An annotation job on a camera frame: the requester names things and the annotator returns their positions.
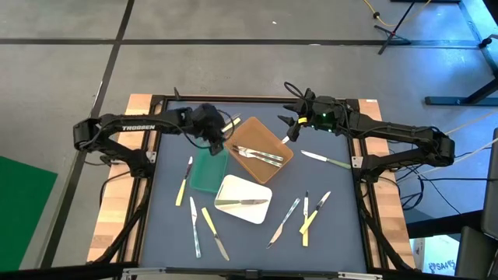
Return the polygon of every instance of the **gray floor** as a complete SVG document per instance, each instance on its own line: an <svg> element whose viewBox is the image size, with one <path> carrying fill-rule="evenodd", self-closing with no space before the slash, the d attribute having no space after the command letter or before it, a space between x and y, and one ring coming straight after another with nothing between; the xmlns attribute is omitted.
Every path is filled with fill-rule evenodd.
<svg viewBox="0 0 498 280"><path fill-rule="evenodd" d="M406 4L372 0L393 23ZM465 0L483 36L498 28L480 0ZM125 0L0 0L0 37L114 38ZM136 1L125 38L280 38L380 40L361 0L143 0ZM473 40L456 5L430 4L399 34L415 40ZM498 44L490 50L498 54ZM75 151L72 126L93 105L111 46L0 46L0 155L59 174L23 268L37 265L40 250ZM427 107L427 95L467 96L493 76L481 51L436 47L327 46L123 46L101 113L120 114L130 93L287 96L290 81L317 94L378 99L386 121L436 125L449 131L492 109ZM452 135L457 154L489 142L498 114ZM392 146L396 151L404 146ZM97 155L88 160L97 161ZM483 177L489 153L428 177ZM107 168L86 166L54 265L82 264L98 213ZM482 207L484 183L437 182L460 212ZM402 193L418 188L412 180ZM432 187L407 219L454 214Z"/></svg>

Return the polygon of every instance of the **table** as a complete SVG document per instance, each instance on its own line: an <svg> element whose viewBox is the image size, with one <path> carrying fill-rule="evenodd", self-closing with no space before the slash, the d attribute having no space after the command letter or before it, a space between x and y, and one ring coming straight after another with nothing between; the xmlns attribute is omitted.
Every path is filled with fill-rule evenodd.
<svg viewBox="0 0 498 280"><path fill-rule="evenodd" d="M148 114L151 110L151 102L156 96L150 94L132 94L128 101L128 107L126 114ZM379 105L376 100L359 100L360 111L364 114L370 115L373 119L380 120L381 112ZM155 108L156 112L160 110L158 106ZM140 149L143 146L147 146L152 149L155 144L156 133L154 131L150 132L150 136L147 139L147 143L142 143L144 138L144 132L123 132L118 136L118 142L122 145L126 145L131 149ZM355 152L359 154L359 141L354 141ZM379 156L387 155L388 144L383 139L378 138L368 138L366 139L366 148L369 153L376 154ZM128 169L126 165L116 165L112 166L110 169L109 177L115 176L119 173L123 173ZM383 177L388 177L394 179L394 174L386 172L382 175ZM136 194L135 201L139 201L141 198L143 189L146 185L146 180L140 180L138 192ZM112 242L112 240L119 234L122 229L128 209L134 207L133 203L130 205L130 198L132 193L133 178L130 176L123 176L119 179L112 180L104 192L103 203L100 209L99 216L96 221L96 228L93 234L93 241L90 245L88 261L95 260L98 258L107 248L107 246ZM411 252L411 247L409 245L408 233L406 230L405 219L402 211L401 202L398 197L398 189L395 185L388 181L380 180L378 183L373 185L376 195L377 210L379 213L381 226L384 235L390 241L393 248L402 256L403 260L410 266L414 267L414 260ZM367 206L370 207L369 198L366 197ZM133 257L133 249L135 246L139 246L135 242L137 235L137 226L130 234L128 242L126 244L125 250L121 253L122 261L130 261ZM379 268L381 266L381 258L377 249L377 242L374 239L373 234L369 231L369 241L370 248L373 252L371 254L373 266Z"/></svg>

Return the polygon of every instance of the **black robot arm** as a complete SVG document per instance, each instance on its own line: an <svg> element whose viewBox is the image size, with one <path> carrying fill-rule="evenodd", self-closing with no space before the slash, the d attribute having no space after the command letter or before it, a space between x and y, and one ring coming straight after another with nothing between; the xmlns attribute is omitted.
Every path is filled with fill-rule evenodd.
<svg viewBox="0 0 498 280"><path fill-rule="evenodd" d="M223 117L211 104L197 109L190 107L166 110L155 115L113 115L89 118L73 127L74 146L79 151L102 152L106 159L118 159L128 164L132 177L151 177L154 163L141 149L129 149L109 137L120 131L159 131L164 134L189 134L209 142L212 155L223 149L225 138L221 130Z"/></svg>
<svg viewBox="0 0 498 280"><path fill-rule="evenodd" d="M454 162L454 141L439 129L375 121L351 106L352 101L336 100L330 96L316 97L313 91L307 89L304 98L284 105L287 110L298 114L297 121L291 117L279 118L289 125L287 136L290 141L297 140L302 127L311 127L350 138L377 137L417 147L389 156L359 157L361 160L355 166L356 171L360 172L360 178L369 182L377 182L385 170L415 164L449 166Z"/></svg>

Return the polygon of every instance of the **green tray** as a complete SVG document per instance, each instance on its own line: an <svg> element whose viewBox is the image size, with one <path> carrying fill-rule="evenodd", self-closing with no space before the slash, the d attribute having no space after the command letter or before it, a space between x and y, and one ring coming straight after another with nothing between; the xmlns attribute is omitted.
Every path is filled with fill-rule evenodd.
<svg viewBox="0 0 498 280"><path fill-rule="evenodd" d="M208 149L199 149L194 158L190 187L198 191L217 194L225 177L228 151L224 149L216 156L211 156Z"/></svg>

